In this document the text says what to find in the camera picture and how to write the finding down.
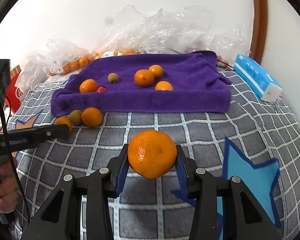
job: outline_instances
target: tissue box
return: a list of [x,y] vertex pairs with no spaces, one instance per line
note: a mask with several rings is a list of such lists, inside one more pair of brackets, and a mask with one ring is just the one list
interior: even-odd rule
[[256,95],[263,101],[273,103],[281,94],[279,83],[252,58],[239,54],[234,63],[236,71]]

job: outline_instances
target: orange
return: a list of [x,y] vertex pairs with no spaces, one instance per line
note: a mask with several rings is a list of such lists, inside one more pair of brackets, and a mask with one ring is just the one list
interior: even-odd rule
[[70,71],[77,70],[78,67],[79,67],[79,62],[78,62],[77,60],[71,61],[71,62],[69,63]]
[[89,54],[89,55],[88,55],[88,61],[89,61],[89,62],[92,62],[92,61],[94,61],[94,57],[93,57],[93,55],[91,55],[91,54]]
[[64,74],[68,74],[70,72],[69,64],[64,65],[62,69]]
[[98,84],[93,79],[87,79],[83,81],[80,85],[80,93],[91,93],[96,92],[98,89]]
[[129,48],[123,52],[123,55],[134,54],[134,52],[135,52],[135,50],[133,48]]
[[81,114],[82,122],[89,127],[96,127],[102,124],[103,116],[95,107],[86,108]]
[[86,57],[82,57],[79,59],[79,67],[85,67],[89,64],[89,61]]
[[170,171],[177,158],[171,138],[154,130],[136,135],[128,146],[130,166],[147,179],[156,179]]
[[140,87],[148,87],[154,82],[154,74],[147,69],[138,70],[134,75],[134,82]]
[[159,78],[163,75],[163,69],[159,65],[152,65],[149,70],[154,74],[155,78]]
[[173,90],[173,86],[168,81],[159,81],[155,87],[155,90]]
[[66,118],[65,116],[59,117],[56,120],[55,125],[59,125],[59,124],[66,124],[67,126],[69,126],[69,134],[72,131],[72,123],[70,122],[70,120],[68,118]]

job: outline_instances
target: human hand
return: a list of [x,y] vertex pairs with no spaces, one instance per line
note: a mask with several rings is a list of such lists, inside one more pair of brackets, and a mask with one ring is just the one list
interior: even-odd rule
[[4,177],[0,183],[0,212],[10,213],[17,206],[19,197],[18,184],[10,163],[0,166],[0,175]]

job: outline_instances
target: clear plastic wrap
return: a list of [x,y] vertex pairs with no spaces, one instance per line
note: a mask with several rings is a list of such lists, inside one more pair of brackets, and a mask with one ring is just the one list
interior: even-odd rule
[[49,39],[47,48],[51,58],[48,64],[43,65],[43,69],[50,76],[68,74],[69,72],[87,66],[94,60],[94,57],[87,49],[79,48],[67,40]]
[[27,56],[28,62],[22,68],[15,84],[21,92],[33,90],[50,76],[65,75],[81,69],[94,60],[87,49],[81,49],[67,40],[49,39],[47,48],[47,51],[36,50]]
[[249,55],[249,40],[244,25],[233,26],[223,34],[210,38],[207,49],[222,57],[223,61],[233,64],[238,54]]
[[199,5],[187,6],[176,12],[160,9],[156,14],[146,15],[132,3],[123,6],[94,48],[96,58],[210,49],[232,63],[237,54],[249,51],[243,25],[223,34],[211,35],[213,14]]

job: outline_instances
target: bed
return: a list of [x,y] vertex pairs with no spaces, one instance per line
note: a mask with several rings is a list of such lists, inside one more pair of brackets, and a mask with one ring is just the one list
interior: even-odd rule
[[[187,156],[214,176],[222,174],[225,137],[254,164],[277,158],[280,176],[273,197],[281,224],[278,231],[282,239],[293,239],[300,231],[298,121],[282,96],[274,104],[263,102],[235,72],[221,74],[232,81],[227,113],[104,113],[103,123],[98,128],[74,126],[66,140],[47,141],[36,149],[18,152],[18,173],[31,216],[64,175],[91,174],[117,156],[122,145],[136,134],[155,129],[181,144]],[[43,83],[29,91],[8,129],[15,129],[17,122],[33,122],[34,126],[53,124],[51,96],[66,82]],[[194,208],[170,192],[176,188],[178,179],[174,169],[156,180],[145,179],[129,170],[120,197],[109,199],[114,238],[187,239]],[[82,239],[86,239],[85,212],[86,198],[83,197]],[[20,238],[22,228],[26,228],[21,200],[16,213],[13,233]]]

